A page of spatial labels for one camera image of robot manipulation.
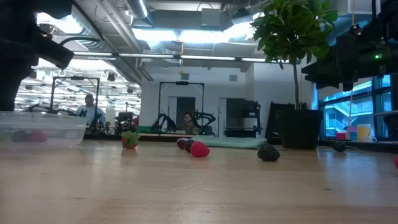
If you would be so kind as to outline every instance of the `clear plastic bin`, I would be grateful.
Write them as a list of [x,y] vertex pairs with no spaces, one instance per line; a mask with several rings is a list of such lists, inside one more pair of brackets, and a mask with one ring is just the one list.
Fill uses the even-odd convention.
[[68,147],[81,143],[86,118],[0,111],[0,146]]

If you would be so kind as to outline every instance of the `tree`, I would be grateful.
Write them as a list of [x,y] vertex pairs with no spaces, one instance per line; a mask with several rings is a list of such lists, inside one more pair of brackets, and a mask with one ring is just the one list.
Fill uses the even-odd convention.
[[258,50],[263,50],[266,62],[277,61],[283,69],[282,60],[289,59],[293,65],[295,104],[299,108],[299,82],[297,61],[312,55],[323,58],[329,52],[326,37],[334,30],[337,11],[329,10],[329,1],[320,0],[272,0],[262,9],[264,16],[251,25],[256,29],[254,40]]

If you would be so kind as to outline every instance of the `blue shirt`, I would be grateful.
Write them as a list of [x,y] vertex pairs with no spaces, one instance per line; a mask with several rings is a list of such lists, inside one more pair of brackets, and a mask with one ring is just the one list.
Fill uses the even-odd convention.
[[[91,125],[91,122],[93,122],[94,117],[95,117],[95,106],[92,107],[87,107],[86,105],[82,105],[77,109],[77,115],[79,116],[80,112],[82,110],[86,110],[87,114],[86,114],[86,119],[87,119],[87,125]],[[101,114],[102,117],[102,123],[105,124],[105,114],[104,112],[101,110],[101,108],[97,108],[97,114]]]

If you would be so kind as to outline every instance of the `table surface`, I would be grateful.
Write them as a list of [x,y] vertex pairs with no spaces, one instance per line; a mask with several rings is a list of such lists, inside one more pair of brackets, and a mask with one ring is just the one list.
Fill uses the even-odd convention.
[[0,223],[398,223],[393,154],[250,149],[192,158],[175,143],[0,149]]

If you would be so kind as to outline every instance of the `yellow cup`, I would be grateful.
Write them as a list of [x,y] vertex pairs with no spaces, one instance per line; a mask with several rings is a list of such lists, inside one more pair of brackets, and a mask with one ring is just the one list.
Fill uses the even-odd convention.
[[370,124],[359,124],[356,126],[358,130],[358,141],[369,142],[372,141],[371,137],[371,125]]

